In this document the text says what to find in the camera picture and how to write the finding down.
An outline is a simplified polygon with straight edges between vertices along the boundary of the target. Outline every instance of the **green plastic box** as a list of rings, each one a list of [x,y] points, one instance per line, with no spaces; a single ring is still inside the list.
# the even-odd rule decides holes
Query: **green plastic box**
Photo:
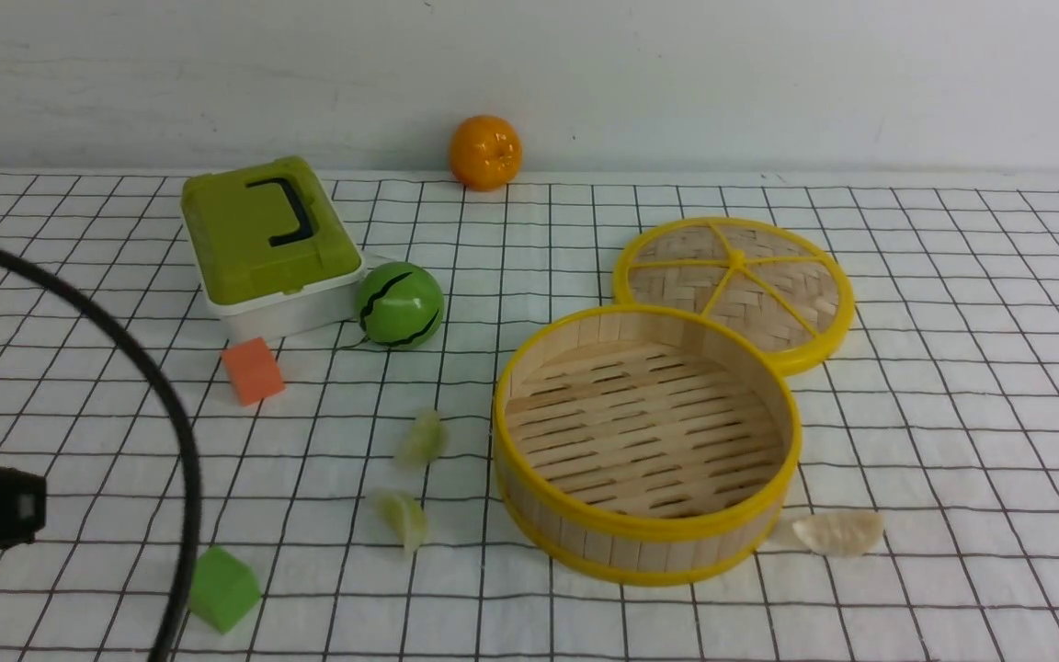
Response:
[[[189,607],[212,628],[228,633],[261,602],[252,569],[221,547],[202,553],[194,567]]]
[[[181,210],[207,302],[233,342],[353,318],[365,265],[302,158],[185,180]]]

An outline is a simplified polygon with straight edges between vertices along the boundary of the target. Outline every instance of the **black cable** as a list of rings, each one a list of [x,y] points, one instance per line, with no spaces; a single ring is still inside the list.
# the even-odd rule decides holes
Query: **black cable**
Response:
[[[155,644],[149,649],[149,662],[165,662],[169,658],[182,620],[185,619],[185,608],[191,594],[191,578],[194,576],[194,561],[199,554],[199,531],[202,526],[202,475],[199,469],[199,448],[194,443],[190,415],[185,413],[185,407],[182,407],[182,401],[174,393],[174,387],[169,384],[155,360],[143,351],[133,336],[113,319],[113,316],[105,312],[105,309],[92,299],[85,297],[61,278],[52,275],[37,265],[1,248],[0,268],[7,269],[14,275],[21,275],[26,281],[34,282],[40,288],[64,299],[85,318],[92,320],[92,323],[106,336],[112,338],[119,351],[133,361],[136,369],[146,378],[155,394],[158,394],[158,399],[163,404],[165,414],[168,415],[174,428],[174,435],[178,437],[178,455],[182,461],[182,482],[184,482],[182,537],[179,541],[178,562],[174,567],[174,579],[165,601],[163,621],[158,628],[158,636],[155,637]]]

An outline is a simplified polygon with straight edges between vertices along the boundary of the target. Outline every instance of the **woven bamboo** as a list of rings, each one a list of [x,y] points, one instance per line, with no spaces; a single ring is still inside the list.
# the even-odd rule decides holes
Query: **woven bamboo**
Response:
[[[773,525],[798,458],[790,391],[734,332],[609,306],[514,355],[495,399],[497,479],[522,532],[611,582],[722,573]]]
[[[739,332],[783,374],[821,363],[856,314],[840,265],[807,239],[737,218],[686,219],[631,243],[613,278],[617,303],[688,310]]]

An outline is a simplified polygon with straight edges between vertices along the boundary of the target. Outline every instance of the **green ball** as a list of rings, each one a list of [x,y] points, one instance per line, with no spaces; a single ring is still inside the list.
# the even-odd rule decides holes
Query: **green ball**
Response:
[[[395,351],[424,344],[444,322],[444,289],[430,273],[405,262],[376,268],[358,286],[362,334]]]

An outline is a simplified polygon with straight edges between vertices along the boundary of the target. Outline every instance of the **foam cube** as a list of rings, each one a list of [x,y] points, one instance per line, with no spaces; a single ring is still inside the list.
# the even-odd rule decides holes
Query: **foam cube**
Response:
[[[276,364],[276,357],[272,356],[264,338],[227,347],[222,353],[222,361],[223,369],[227,369],[227,379],[231,381],[235,398],[241,407],[251,407],[285,390],[281,366]]]
[[[259,602],[261,584],[246,562],[218,545],[198,558],[189,602],[195,616],[228,633]]]

